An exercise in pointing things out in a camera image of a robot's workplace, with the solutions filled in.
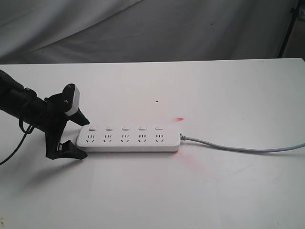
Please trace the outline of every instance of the power switch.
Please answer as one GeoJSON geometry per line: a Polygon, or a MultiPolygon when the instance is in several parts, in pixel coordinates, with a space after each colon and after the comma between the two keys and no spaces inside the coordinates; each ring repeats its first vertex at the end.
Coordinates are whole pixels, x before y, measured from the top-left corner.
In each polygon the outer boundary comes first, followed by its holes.
{"type": "Polygon", "coordinates": [[[107,126],[107,127],[106,127],[106,130],[107,130],[107,131],[113,130],[113,126],[107,126]]]}
{"type": "Polygon", "coordinates": [[[95,130],[97,130],[97,126],[95,126],[95,125],[94,125],[94,126],[90,126],[90,127],[89,127],[89,130],[90,130],[90,131],[95,131],[95,130]]]}

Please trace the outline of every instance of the power strip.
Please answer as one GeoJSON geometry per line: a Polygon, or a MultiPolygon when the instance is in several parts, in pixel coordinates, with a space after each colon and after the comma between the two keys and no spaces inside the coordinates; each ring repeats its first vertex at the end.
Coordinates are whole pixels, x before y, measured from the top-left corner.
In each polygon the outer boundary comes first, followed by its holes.
{"type": "Polygon", "coordinates": [[[176,152],[180,133],[175,125],[86,125],[77,138],[85,152],[176,152]]]}

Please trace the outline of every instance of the electrical outlet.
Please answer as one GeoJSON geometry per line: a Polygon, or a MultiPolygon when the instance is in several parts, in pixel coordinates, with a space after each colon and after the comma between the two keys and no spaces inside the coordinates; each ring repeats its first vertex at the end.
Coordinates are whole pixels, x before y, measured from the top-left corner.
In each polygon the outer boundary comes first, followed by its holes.
{"type": "Polygon", "coordinates": [[[86,152],[176,152],[180,133],[175,125],[86,125],[76,144],[86,152]]]}

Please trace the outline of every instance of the white switch button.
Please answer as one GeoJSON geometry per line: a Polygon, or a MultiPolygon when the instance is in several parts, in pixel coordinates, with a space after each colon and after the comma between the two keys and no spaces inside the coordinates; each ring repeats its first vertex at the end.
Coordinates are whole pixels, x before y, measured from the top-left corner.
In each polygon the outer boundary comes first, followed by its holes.
{"type": "Polygon", "coordinates": [[[139,130],[146,130],[146,127],[145,126],[140,126],[139,130]]]}
{"type": "Polygon", "coordinates": [[[90,126],[90,127],[89,127],[89,130],[90,130],[90,131],[97,130],[97,126],[95,126],[95,125],[94,125],[94,126],[90,126]]]}
{"type": "Polygon", "coordinates": [[[107,130],[107,131],[113,130],[113,126],[107,126],[107,127],[106,127],[106,130],[107,130]]]}

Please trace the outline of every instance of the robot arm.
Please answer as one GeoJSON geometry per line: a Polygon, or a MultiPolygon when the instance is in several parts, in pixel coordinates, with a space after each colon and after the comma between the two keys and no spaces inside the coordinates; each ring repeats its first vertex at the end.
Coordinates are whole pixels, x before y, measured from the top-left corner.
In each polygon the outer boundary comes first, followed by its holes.
{"type": "Polygon", "coordinates": [[[46,157],[84,159],[87,154],[78,149],[71,141],[60,143],[61,135],[67,122],[78,125],[90,122],[79,109],[80,92],[74,84],[68,84],[62,93],[44,100],[37,94],[24,88],[4,71],[0,70],[0,110],[19,119],[19,126],[24,133],[23,122],[45,133],[46,157]]]}

